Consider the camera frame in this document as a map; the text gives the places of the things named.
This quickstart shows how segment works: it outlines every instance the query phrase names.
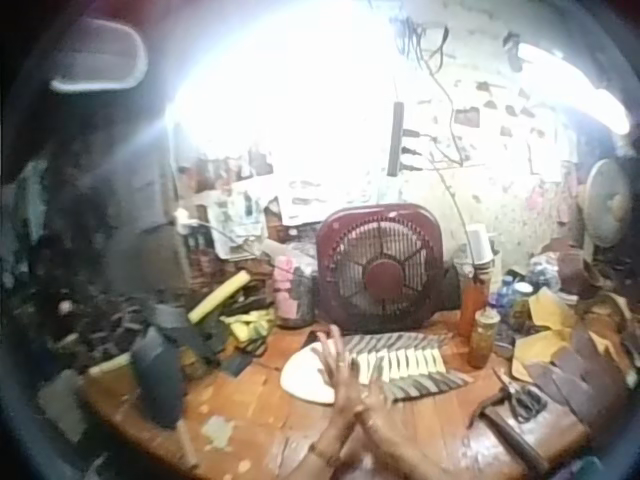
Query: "hand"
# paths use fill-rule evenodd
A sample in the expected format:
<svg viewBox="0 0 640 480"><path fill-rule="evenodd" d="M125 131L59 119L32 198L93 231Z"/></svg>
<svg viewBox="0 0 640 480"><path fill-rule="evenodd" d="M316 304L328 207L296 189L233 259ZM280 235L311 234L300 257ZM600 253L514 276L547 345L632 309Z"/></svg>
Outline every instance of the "hand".
<svg viewBox="0 0 640 480"><path fill-rule="evenodd" d="M391 402L384 391L381 367L380 362L373 366L372 379L368 390L362 395L362 404L356 417L379 453L394 458L411 442L391 415Z"/></svg>
<svg viewBox="0 0 640 480"><path fill-rule="evenodd" d="M349 361L340 329L331 325L329 331L334 348L329 345L327 336L319 332L318 338L322 344L322 351L315 351L315 353L322 362L325 381L335 391L330 424L343 426L351 433L355 425L355 413L361 409L359 365L356 361Z"/></svg>

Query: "plastic bottle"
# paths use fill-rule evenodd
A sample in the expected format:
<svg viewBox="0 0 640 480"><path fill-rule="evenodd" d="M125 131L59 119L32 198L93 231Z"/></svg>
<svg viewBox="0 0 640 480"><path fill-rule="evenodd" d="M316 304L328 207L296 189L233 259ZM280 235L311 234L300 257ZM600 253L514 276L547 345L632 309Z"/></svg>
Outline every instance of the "plastic bottle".
<svg viewBox="0 0 640 480"><path fill-rule="evenodd" d="M501 319L509 317L513 303L513 277L506 275L502 278L502 285L496 294L496 308Z"/></svg>

